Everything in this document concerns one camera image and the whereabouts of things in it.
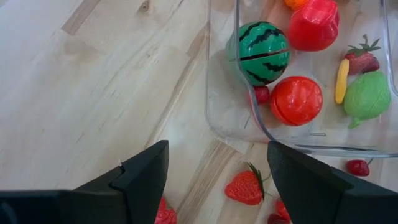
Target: green watermelon ball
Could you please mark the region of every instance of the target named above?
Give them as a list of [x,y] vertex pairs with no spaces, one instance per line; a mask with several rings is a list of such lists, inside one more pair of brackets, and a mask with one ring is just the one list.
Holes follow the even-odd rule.
[[377,118],[388,110],[391,93],[387,77],[380,71],[359,76],[347,88],[344,110],[353,118],[349,128],[355,128],[361,121]]
[[[228,60],[235,59],[235,35],[226,44]],[[269,22],[250,22],[239,28],[241,68],[254,86],[278,79],[286,69],[289,45],[284,33]]]

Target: orange toy fruit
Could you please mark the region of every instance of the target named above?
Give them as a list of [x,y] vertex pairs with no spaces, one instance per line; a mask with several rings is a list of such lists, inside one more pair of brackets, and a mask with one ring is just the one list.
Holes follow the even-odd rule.
[[290,7],[293,11],[296,11],[303,7],[308,0],[285,0],[286,6]]
[[271,93],[272,113],[288,126],[311,122],[321,111],[322,104],[321,88],[307,77],[287,77],[276,84]]

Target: wooden table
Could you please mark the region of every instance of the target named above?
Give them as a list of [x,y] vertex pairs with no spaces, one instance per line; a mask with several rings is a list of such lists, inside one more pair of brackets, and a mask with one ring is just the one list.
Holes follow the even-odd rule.
[[[165,196],[178,223],[265,223],[272,197],[250,207],[223,194],[246,161],[269,168],[266,145],[232,148],[206,124],[208,7],[0,0],[0,189],[73,189],[168,139]],[[213,7],[231,13],[233,0]]]

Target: clear plastic container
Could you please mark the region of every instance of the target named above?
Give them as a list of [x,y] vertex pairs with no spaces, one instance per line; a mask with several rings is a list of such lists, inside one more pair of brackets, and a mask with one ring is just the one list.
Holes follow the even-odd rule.
[[[301,75],[315,80],[322,88],[320,114],[303,126],[280,123],[268,105],[258,105],[254,89],[241,71],[240,61],[228,61],[225,46],[233,35],[238,44],[238,28],[252,21],[269,21],[286,30],[292,11],[283,0],[235,0],[234,9],[221,11],[211,0],[210,43],[207,73],[206,116],[211,129],[227,143],[229,139],[253,142],[280,141],[298,150],[315,154],[361,157],[397,157],[398,144],[398,1],[336,0],[340,25],[337,40],[320,52],[291,51],[284,74],[269,84],[270,91],[284,77]],[[391,105],[380,117],[363,121],[356,129],[341,105],[334,101],[336,74],[347,45],[358,45],[367,34],[372,42],[380,38],[374,55],[380,70],[388,77]]]

